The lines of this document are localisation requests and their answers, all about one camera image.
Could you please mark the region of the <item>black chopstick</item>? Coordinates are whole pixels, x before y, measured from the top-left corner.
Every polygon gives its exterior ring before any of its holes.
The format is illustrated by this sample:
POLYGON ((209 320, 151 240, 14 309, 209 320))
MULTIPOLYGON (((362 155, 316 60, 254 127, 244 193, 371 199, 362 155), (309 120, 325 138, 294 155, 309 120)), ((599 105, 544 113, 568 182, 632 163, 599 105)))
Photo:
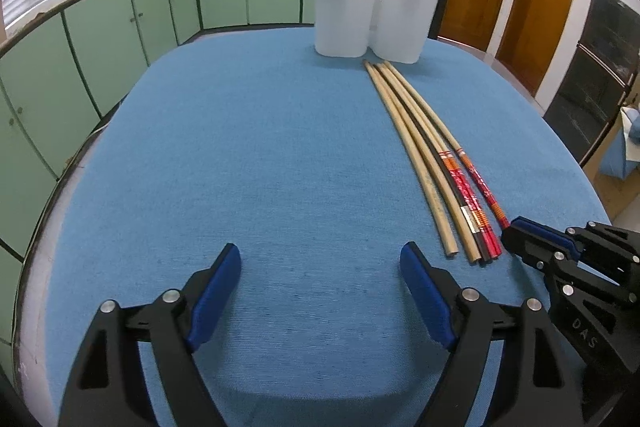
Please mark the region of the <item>black chopstick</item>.
POLYGON ((367 64, 367 72, 419 178, 448 256, 464 251, 471 263, 498 254, 480 204, 472 195, 447 145, 416 101, 412 87, 388 63, 367 64))

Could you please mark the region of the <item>green lower kitchen cabinets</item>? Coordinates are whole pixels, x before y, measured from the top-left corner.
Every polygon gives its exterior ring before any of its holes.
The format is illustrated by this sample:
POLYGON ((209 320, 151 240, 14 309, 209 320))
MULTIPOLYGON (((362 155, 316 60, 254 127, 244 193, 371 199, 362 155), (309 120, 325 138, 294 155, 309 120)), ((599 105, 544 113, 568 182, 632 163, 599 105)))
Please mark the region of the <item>green lower kitchen cabinets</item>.
POLYGON ((314 0, 68 0, 2 46, 2 343, 56 184, 146 69, 211 32, 313 22, 314 0))

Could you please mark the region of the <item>white twin utensil holder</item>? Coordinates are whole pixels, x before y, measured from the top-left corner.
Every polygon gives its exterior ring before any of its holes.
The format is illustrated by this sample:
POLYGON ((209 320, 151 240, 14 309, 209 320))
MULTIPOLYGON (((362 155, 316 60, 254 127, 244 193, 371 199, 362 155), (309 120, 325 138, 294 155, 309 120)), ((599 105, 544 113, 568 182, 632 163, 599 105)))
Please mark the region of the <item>white twin utensil holder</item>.
POLYGON ((414 64, 430 32, 439 0, 316 0, 314 49, 327 57, 414 64))

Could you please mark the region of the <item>plain bamboo chopstick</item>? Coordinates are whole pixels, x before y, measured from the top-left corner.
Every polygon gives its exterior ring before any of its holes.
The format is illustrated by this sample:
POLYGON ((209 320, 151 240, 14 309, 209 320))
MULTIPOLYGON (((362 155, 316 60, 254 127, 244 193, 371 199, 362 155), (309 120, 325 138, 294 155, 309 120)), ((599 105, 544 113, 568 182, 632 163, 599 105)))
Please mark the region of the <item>plain bamboo chopstick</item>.
POLYGON ((459 246, 454 238, 454 231, 452 231, 446 211, 444 207, 442 207, 442 200, 439 197, 435 183, 431 175, 428 173, 428 169, 418 147, 416 146, 416 143, 414 143, 405 121, 400 116, 398 108, 392 101, 392 96, 388 93, 386 83, 382 80, 381 74, 368 61, 363 61, 362 64, 372 80, 375 90, 378 91, 378 96, 381 98, 387 113, 390 114, 390 118, 392 118, 394 127, 401 139, 402 145, 405 147, 413 170, 418 177, 422 192, 426 198, 428 208, 431 210, 445 254, 447 256, 453 256, 459 252, 459 246))
POLYGON ((454 231, 454 238, 458 243, 459 251, 464 251, 470 263, 480 262, 480 254, 478 253, 477 245, 475 244, 468 224, 465 221, 465 217, 463 217, 460 211, 457 199, 452 195, 445 177, 440 172, 435 156, 432 155, 432 152, 421 138, 420 132, 416 130, 416 126, 413 124, 411 117, 405 110, 405 107, 397 100, 394 91, 390 89, 390 86, 383 77, 382 80, 386 83, 388 93, 392 96, 392 101, 398 108, 400 116, 405 121, 412 139, 414 143, 416 143, 416 146, 418 147, 418 150, 425 162, 428 173, 431 175, 435 183, 439 197, 442 200, 442 207, 444 207, 452 231, 454 231))

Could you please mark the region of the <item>blue table mat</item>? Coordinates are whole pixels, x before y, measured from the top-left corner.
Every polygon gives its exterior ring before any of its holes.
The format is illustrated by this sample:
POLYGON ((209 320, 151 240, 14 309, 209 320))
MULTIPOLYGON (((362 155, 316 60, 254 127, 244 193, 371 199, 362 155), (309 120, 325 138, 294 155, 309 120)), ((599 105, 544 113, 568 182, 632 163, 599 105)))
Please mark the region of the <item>blue table mat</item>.
POLYGON ((410 426, 446 351, 399 272, 414 242, 496 303, 546 299, 511 255, 447 258, 360 60, 309 28, 175 49, 94 147, 56 246, 46 309, 54 402, 99 305, 150 303, 239 247, 242 273, 195 360, 232 426, 410 426))

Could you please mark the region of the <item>red orange patterned chopstick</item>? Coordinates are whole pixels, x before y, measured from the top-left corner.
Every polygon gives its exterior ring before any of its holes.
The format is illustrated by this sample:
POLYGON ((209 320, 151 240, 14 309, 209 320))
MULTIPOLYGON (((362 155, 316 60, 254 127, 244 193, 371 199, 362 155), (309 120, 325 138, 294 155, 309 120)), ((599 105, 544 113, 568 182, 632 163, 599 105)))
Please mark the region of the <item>red orange patterned chopstick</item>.
POLYGON ((388 63, 376 65, 382 77, 396 95, 396 98, 405 107, 411 117, 416 130, 420 132, 421 138, 428 146, 433 156, 438 156, 436 160, 440 172, 446 178, 452 195, 457 199, 460 211, 465 217, 470 232, 477 245, 480 260, 489 263, 501 254, 498 239, 489 224, 489 221, 478 202, 471 185, 454 159, 451 150, 445 140, 442 139, 435 125, 427 117, 427 113, 416 101, 416 97, 410 93, 405 83, 399 78, 395 69, 388 63))

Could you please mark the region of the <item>black glass oven cabinet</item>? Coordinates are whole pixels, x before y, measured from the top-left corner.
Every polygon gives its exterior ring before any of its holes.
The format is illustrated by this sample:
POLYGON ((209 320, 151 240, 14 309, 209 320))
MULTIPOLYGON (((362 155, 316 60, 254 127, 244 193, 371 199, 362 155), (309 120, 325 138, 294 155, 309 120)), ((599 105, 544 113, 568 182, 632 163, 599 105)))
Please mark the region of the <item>black glass oven cabinet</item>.
POLYGON ((639 14, 622 0, 591 0, 574 56, 544 120, 579 165, 611 129, 639 68, 639 14))

